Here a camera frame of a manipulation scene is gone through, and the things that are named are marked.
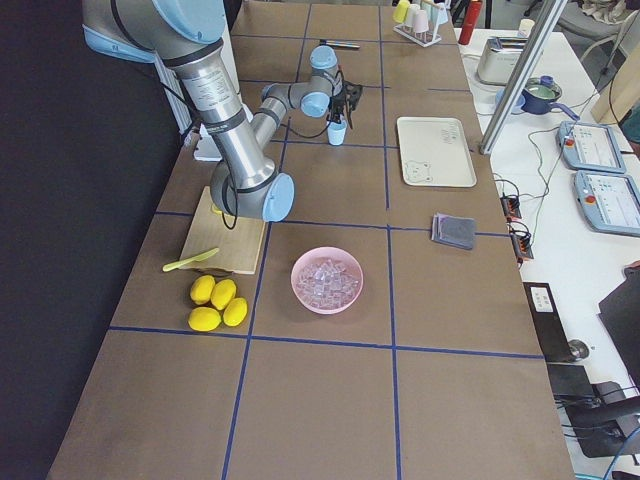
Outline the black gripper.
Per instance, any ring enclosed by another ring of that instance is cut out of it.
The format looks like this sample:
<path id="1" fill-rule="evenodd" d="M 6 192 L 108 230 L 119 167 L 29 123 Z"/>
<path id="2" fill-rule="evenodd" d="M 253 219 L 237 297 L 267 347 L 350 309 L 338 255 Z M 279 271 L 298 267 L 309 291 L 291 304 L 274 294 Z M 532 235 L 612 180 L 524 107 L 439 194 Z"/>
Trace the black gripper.
<path id="1" fill-rule="evenodd" d="M 338 84 L 334 86 L 333 95 L 330 97 L 329 106 L 327 109 L 327 117 L 326 120 L 329 123 L 337 123 L 340 124 L 342 122 L 341 118 L 343 116 L 345 110 L 345 92 L 344 92 L 344 83 L 340 81 Z"/>

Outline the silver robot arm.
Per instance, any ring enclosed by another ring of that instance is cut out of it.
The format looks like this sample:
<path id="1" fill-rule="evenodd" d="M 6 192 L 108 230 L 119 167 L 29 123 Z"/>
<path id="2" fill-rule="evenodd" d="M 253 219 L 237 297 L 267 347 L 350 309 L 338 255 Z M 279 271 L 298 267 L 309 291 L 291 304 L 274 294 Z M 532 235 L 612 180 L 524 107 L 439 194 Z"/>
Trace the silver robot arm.
<path id="1" fill-rule="evenodd" d="M 334 50 L 316 47 L 310 79 L 266 87 L 260 109 L 248 117 L 221 56 L 223 2 L 85 1 L 82 13 L 92 50 L 140 63 L 161 59 L 182 82 L 222 157 L 211 179 L 214 205 L 225 215 L 283 220 L 294 202 L 294 182 L 263 149 L 293 109 L 340 120 L 359 88 L 344 79 Z"/>

